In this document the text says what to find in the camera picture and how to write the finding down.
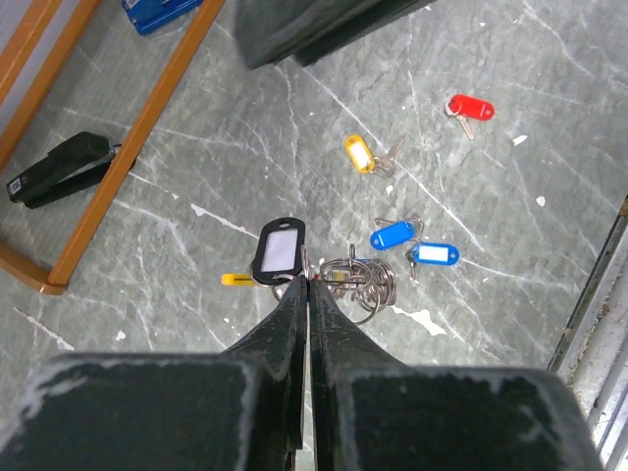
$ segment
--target blue key tag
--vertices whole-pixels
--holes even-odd
[[[371,246],[376,250],[387,250],[402,245],[412,238],[414,238],[414,226],[406,221],[401,221],[375,231],[371,235]]]
[[[421,242],[412,249],[412,258],[417,263],[429,265],[455,265],[460,252],[448,243]]]

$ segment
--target black stapler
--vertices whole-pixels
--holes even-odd
[[[120,145],[91,132],[79,132],[7,183],[9,198],[33,209],[99,184]]]

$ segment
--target marble tile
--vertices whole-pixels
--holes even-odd
[[[374,218],[416,213],[457,245],[453,268],[409,279],[364,327],[409,363],[545,367],[628,183],[628,58],[619,0],[442,0],[315,66],[248,71],[218,22],[144,146],[66,295],[0,273],[0,425],[29,369],[59,348],[220,351],[270,312],[262,288],[224,288],[268,221],[305,221],[311,259],[374,256]],[[123,139],[189,18],[140,37],[117,3],[96,20],[2,174],[82,130]],[[454,93],[495,104],[469,141]],[[343,139],[377,154],[400,137],[394,177],[362,176]],[[512,140],[528,135],[520,145]],[[89,191],[37,211],[0,198],[0,236],[52,264]],[[349,317],[364,316],[355,304]],[[311,422],[299,469],[311,467]]]

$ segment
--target red key tag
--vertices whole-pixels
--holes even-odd
[[[495,115],[495,108],[491,103],[467,95],[455,95],[451,98],[449,109],[456,115],[480,121],[488,121]]]

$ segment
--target white label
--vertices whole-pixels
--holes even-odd
[[[262,272],[286,272],[294,268],[297,229],[270,233],[262,259]]]
[[[364,144],[358,142],[357,144],[351,144],[349,147],[351,154],[355,157],[355,163],[358,166],[358,170],[365,170],[369,168],[371,159],[369,154],[364,148]]]
[[[447,247],[434,247],[431,245],[419,245],[419,260],[431,260],[433,262],[446,262],[449,259]]]
[[[22,189],[22,182],[20,182],[20,179],[15,179],[9,183],[9,194],[11,196],[16,194],[21,189]]]

